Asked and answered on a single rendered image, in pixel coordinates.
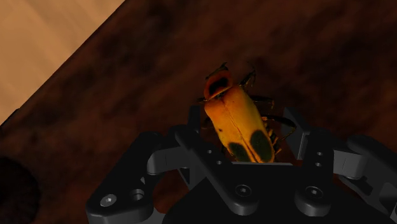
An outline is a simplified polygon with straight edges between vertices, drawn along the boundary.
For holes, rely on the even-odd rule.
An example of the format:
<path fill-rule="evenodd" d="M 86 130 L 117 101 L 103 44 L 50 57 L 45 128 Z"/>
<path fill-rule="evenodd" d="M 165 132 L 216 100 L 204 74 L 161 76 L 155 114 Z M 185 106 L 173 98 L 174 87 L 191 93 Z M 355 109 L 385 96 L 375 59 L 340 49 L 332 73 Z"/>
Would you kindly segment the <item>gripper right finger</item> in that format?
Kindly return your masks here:
<path fill-rule="evenodd" d="M 310 222 L 397 222 L 397 153 L 363 134 L 343 141 L 292 107 L 287 144 L 302 161 L 294 196 Z"/>

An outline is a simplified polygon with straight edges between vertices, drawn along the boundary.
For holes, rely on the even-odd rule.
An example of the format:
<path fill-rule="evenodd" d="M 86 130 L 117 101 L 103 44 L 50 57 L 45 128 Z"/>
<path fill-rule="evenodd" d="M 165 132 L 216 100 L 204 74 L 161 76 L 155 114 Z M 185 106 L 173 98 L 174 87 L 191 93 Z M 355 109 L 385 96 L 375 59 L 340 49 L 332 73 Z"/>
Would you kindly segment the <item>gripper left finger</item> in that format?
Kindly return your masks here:
<path fill-rule="evenodd" d="M 186 125 L 138 135 L 86 203 L 89 224 L 254 224 L 258 191 L 199 135 L 200 110 Z M 167 171 L 187 169 L 189 193 L 161 214 L 153 190 Z"/>

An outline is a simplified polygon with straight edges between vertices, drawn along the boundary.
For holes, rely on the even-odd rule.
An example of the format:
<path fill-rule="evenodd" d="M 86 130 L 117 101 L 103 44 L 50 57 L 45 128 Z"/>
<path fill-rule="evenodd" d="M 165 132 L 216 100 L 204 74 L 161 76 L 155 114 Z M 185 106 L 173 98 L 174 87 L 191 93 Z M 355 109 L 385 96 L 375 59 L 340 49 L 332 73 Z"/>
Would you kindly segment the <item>yellow orange beetle figure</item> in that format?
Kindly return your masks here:
<path fill-rule="evenodd" d="M 238 162 L 271 163 L 281 151 L 280 142 L 294 133 L 296 124 L 282 116 L 260 114 L 256 103 L 273 108 L 274 100 L 246 92 L 255 78 L 256 72 L 251 71 L 236 83 L 222 63 L 205 78 L 204 96 L 197 102 L 204 105 L 207 115 L 202 128 L 213 126 L 223 151 Z"/>

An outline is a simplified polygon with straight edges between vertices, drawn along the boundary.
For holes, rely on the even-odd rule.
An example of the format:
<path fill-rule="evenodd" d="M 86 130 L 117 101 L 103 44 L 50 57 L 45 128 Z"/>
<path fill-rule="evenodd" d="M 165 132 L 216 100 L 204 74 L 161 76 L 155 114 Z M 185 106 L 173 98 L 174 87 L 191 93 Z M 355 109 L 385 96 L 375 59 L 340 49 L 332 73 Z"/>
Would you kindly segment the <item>brown wooden table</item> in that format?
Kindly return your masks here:
<path fill-rule="evenodd" d="M 87 224 L 134 138 L 184 123 L 224 62 L 276 113 L 397 152 L 397 0 L 125 0 L 0 131 L 39 182 L 32 224 Z"/>

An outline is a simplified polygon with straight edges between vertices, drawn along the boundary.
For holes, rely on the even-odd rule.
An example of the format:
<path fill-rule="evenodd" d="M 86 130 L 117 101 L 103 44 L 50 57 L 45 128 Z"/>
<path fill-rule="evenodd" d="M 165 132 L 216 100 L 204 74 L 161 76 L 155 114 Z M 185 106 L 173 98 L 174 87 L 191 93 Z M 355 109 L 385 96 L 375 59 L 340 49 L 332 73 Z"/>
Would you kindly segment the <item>dark round object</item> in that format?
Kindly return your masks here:
<path fill-rule="evenodd" d="M 41 192 L 34 176 L 17 161 L 0 157 L 0 224 L 31 224 Z"/>

